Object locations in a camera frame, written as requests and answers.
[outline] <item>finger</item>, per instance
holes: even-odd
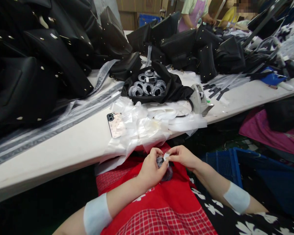
[[[161,176],[161,178],[163,178],[164,174],[166,173],[168,164],[169,164],[169,161],[166,160],[162,163],[162,166],[158,169],[159,176]]]
[[[177,156],[177,155],[171,155],[169,157],[167,157],[167,159],[171,162],[181,162],[181,156]]]
[[[149,155],[151,158],[156,159],[159,155],[163,155],[163,152],[159,148],[152,148]]]
[[[175,146],[175,147],[173,147],[172,149],[170,149],[168,152],[170,153],[170,154],[179,154],[179,152],[180,152],[180,148],[181,148],[181,146]]]

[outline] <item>smartphone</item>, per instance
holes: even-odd
[[[119,138],[125,134],[126,128],[121,113],[110,113],[107,115],[107,119],[112,138]]]

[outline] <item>blue plastic crate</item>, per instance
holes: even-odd
[[[160,22],[160,17],[158,16],[152,16],[152,15],[145,15],[145,14],[140,14],[139,15],[139,27],[144,26],[145,24],[148,24],[154,20],[157,20]]]
[[[294,168],[249,150],[234,148],[233,153],[240,164],[257,172],[284,212],[294,217]]]
[[[212,166],[223,177],[243,188],[237,156],[233,149],[206,153],[206,157],[201,160]]]

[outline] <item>white table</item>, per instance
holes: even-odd
[[[215,123],[259,105],[294,95],[283,88],[274,90],[261,81],[252,81],[234,88],[216,101],[205,117],[208,124]],[[34,188],[61,175],[76,171],[100,161],[111,134],[106,108],[81,123],[40,143],[0,165],[0,202]],[[171,137],[181,133],[172,133]]]

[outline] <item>person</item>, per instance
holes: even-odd
[[[250,8],[249,0],[240,0],[238,4],[235,4],[226,12],[218,26],[223,29],[234,28],[240,16],[251,20],[255,13],[251,13]]]
[[[179,32],[191,28],[198,29],[197,24],[200,18],[208,24],[216,24],[216,21],[208,13],[207,0],[185,0],[178,26]]]
[[[294,222],[268,210],[202,162],[186,147],[152,148],[144,161],[88,202],[55,232],[59,234],[292,234]],[[161,181],[173,162],[173,177]],[[186,167],[212,196],[196,189]]]

